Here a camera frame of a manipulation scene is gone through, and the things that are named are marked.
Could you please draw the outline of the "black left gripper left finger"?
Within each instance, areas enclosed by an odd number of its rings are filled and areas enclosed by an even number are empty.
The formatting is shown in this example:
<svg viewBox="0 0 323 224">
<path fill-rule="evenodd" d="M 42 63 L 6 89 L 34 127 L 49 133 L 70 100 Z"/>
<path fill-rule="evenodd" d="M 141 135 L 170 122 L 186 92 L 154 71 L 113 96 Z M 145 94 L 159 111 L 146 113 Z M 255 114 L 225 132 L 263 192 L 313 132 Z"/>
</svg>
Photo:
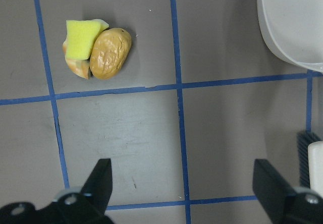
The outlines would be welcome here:
<svg viewBox="0 0 323 224">
<path fill-rule="evenodd" d="M 7 204 L 1 223 L 112 223 L 105 215 L 111 194 L 112 163 L 100 159 L 79 191 L 66 191 L 42 209 L 31 202 Z"/>
</svg>

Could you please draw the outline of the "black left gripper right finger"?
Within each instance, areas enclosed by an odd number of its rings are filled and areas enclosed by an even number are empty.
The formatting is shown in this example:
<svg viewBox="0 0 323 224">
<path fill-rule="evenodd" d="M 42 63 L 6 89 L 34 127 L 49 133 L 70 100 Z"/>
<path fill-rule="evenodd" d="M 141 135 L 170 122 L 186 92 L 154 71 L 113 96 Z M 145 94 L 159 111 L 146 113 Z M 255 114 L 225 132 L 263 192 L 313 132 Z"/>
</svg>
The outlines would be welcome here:
<svg viewBox="0 0 323 224">
<path fill-rule="evenodd" d="M 322 223 L 322 197 L 292 187 L 267 159 L 255 159 L 252 189 L 272 223 Z"/>
</svg>

